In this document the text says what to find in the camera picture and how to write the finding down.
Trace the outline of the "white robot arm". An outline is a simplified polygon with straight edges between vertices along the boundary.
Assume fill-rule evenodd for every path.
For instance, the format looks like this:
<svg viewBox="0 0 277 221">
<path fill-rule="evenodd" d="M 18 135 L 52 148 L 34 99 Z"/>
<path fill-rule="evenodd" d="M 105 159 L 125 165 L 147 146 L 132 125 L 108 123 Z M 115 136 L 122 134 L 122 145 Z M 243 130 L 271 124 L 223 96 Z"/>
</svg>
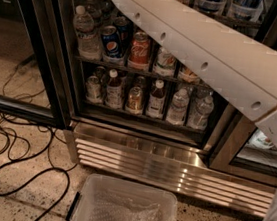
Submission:
<svg viewBox="0 0 277 221">
<path fill-rule="evenodd" d="M 277 51 L 176 0 L 112 0 L 277 148 Z M 263 221 L 277 221 L 277 191 Z"/>
</svg>

